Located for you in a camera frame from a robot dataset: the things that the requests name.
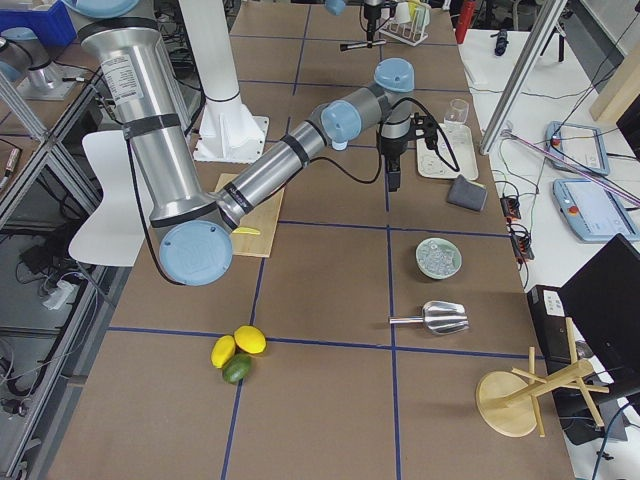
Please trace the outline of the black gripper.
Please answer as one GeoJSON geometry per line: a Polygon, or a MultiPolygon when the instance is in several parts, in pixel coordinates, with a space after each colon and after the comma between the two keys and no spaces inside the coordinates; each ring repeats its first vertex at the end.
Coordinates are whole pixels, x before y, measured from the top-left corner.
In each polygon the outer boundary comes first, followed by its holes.
{"type": "Polygon", "coordinates": [[[401,186],[400,158],[410,141],[423,139],[429,150],[438,150],[439,124],[430,115],[409,114],[405,119],[387,122],[377,135],[377,146],[388,173],[388,191],[396,192],[401,186]]]}
{"type": "Polygon", "coordinates": [[[366,21],[366,47],[372,48],[375,31],[381,18],[382,0],[364,0],[363,15],[366,21]]]}

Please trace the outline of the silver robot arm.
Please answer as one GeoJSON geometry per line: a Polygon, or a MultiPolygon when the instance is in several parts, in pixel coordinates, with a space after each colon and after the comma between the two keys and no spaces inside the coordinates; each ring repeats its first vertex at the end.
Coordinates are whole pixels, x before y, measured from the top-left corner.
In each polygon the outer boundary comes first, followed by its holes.
{"type": "Polygon", "coordinates": [[[386,41],[379,37],[379,32],[395,16],[398,2],[383,0],[327,0],[324,2],[327,12],[334,16],[341,15],[349,5],[358,5],[360,8],[358,18],[360,27],[365,33],[365,40],[363,42],[341,43],[340,51],[373,49],[385,45],[386,41]]]}
{"type": "Polygon", "coordinates": [[[201,286],[230,267],[230,235],[241,219],[281,190],[326,147],[344,149],[377,127],[380,170],[391,189],[397,166],[416,136],[411,112],[415,73],[402,58],[381,61],[370,84],[316,107],[309,117],[221,190],[199,182],[178,110],[171,65],[148,1],[70,1],[77,36],[94,55],[121,121],[131,170],[142,176],[153,201],[141,222],[157,240],[149,246],[160,274],[176,285],[201,286]]]}

